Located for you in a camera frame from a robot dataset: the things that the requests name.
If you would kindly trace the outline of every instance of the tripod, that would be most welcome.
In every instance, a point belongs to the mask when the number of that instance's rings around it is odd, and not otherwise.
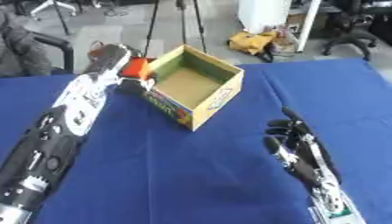
[[[186,43],[187,43],[187,41],[186,41],[186,13],[185,13],[186,3],[184,1],[185,0],[176,0],[176,7],[181,11],[182,40],[183,40],[183,44],[186,45]],[[200,34],[200,38],[201,38],[201,44],[203,45],[204,53],[207,53],[206,42],[204,40],[204,27],[201,25],[198,0],[193,0],[193,3],[194,3],[193,6],[196,11],[196,18],[197,18],[198,26],[199,26],[199,34]],[[159,0],[156,0],[155,6],[154,6],[154,12],[152,13],[149,34],[147,35],[147,44],[144,49],[144,57],[147,56],[147,52],[149,51],[152,32],[154,30],[155,22],[157,20],[158,8],[159,8]]]

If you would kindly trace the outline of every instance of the white pole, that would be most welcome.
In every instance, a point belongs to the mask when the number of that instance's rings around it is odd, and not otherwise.
[[[302,28],[301,35],[299,36],[299,44],[297,52],[301,53],[305,49],[306,42],[308,41],[309,34],[311,33],[311,29],[314,23],[314,19],[319,11],[319,7],[321,5],[322,0],[312,0],[311,6],[308,10],[308,14],[306,15],[306,19],[304,21],[304,27]]]

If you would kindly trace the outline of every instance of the yellow bag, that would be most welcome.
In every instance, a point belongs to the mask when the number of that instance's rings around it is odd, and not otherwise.
[[[249,53],[259,57],[260,54],[264,52],[265,47],[276,37],[276,31],[261,34],[250,34],[246,31],[240,31],[231,37],[227,44],[228,47],[233,50]]]

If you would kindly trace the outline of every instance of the cardboard box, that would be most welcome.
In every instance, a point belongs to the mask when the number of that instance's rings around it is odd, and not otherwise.
[[[183,45],[150,63],[157,85],[143,97],[195,131],[242,88],[243,70]]]
[[[300,33],[304,27],[306,14],[294,14],[287,17],[286,26],[292,33]],[[327,14],[319,13],[313,22],[312,31],[320,31],[326,26]]]

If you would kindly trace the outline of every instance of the white cabinet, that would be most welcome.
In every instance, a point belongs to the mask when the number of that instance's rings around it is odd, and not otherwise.
[[[291,6],[291,0],[239,0],[238,17],[247,32],[254,34],[264,28],[284,25]]]

